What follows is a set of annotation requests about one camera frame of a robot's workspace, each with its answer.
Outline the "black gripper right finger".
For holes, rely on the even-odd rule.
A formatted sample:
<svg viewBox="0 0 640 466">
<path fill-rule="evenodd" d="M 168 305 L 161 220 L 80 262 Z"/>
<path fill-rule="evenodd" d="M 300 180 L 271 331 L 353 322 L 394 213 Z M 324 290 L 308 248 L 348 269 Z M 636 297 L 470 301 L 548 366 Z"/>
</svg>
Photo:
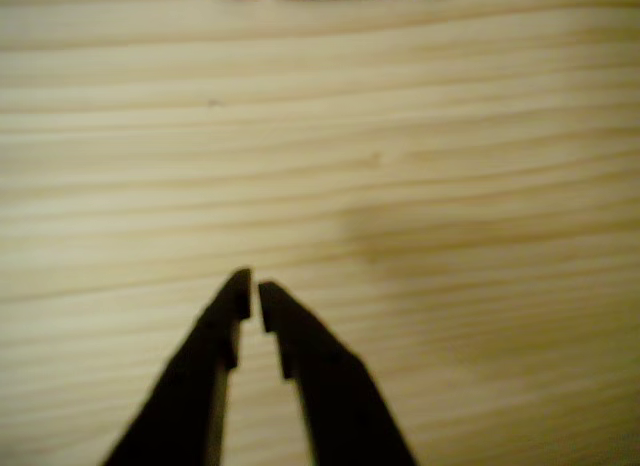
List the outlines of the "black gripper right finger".
<svg viewBox="0 0 640 466">
<path fill-rule="evenodd" d="M 313 465 L 414 465 L 364 363 L 279 284 L 258 285 L 265 331 L 295 383 Z"/>
</svg>

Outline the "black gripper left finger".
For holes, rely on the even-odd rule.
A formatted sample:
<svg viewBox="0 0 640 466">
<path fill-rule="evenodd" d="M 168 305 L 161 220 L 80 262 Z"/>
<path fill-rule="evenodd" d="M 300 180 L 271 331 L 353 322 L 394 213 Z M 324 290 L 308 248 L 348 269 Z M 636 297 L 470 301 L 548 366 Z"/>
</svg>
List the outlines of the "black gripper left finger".
<svg viewBox="0 0 640 466">
<path fill-rule="evenodd" d="M 106 465 L 218 465 L 251 270 L 234 271 L 168 361 Z"/>
</svg>

